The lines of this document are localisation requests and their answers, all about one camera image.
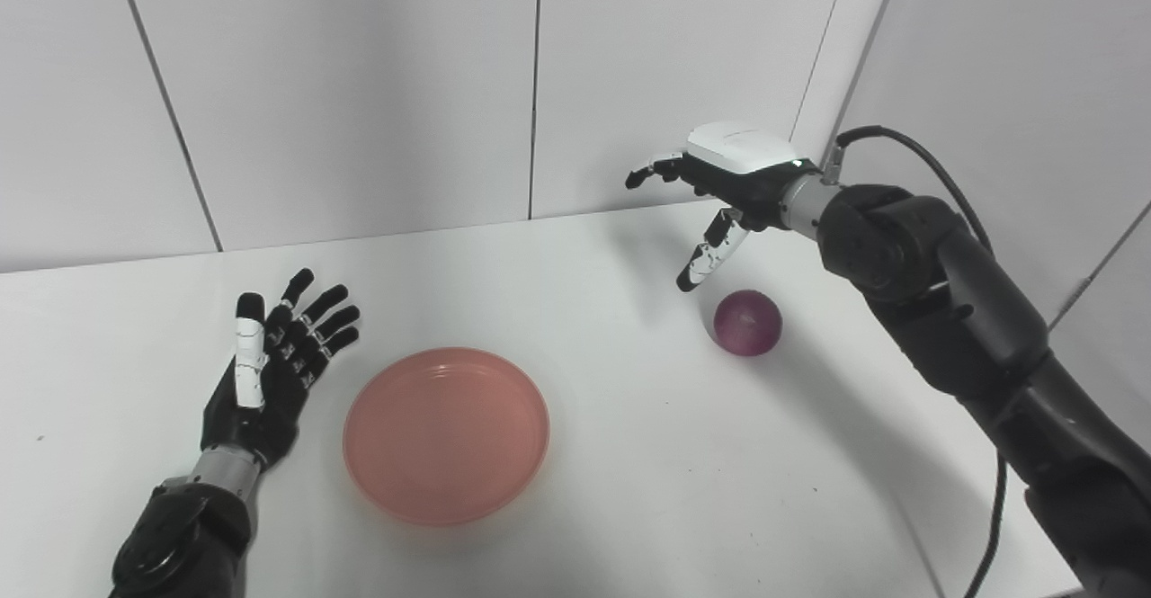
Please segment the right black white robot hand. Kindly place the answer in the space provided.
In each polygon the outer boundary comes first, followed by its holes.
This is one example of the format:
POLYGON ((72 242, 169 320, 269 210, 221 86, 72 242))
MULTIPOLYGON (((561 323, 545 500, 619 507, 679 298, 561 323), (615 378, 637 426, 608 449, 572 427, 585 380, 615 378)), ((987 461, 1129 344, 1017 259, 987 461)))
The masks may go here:
POLYGON ((695 195, 723 201, 674 279, 683 293, 691 293, 749 233, 788 228, 782 217, 790 189, 817 172, 816 164, 800 156, 788 140, 744 122, 721 121, 694 128, 683 151, 628 172, 625 187, 640 187, 658 176, 665 183, 686 183, 695 195))

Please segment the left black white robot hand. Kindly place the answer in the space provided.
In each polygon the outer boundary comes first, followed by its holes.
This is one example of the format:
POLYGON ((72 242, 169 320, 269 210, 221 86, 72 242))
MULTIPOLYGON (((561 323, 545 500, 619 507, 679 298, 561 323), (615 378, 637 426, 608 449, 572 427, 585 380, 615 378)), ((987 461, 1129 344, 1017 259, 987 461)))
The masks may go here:
POLYGON ((234 356, 204 409, 201 451, 245 451, 266 471, 295 446, 311 389, 358 340, 361 319, 345 285, 302 307, 313 282, 314 273, 300 270, 270 308, 254 291, 236 299, 234 356))

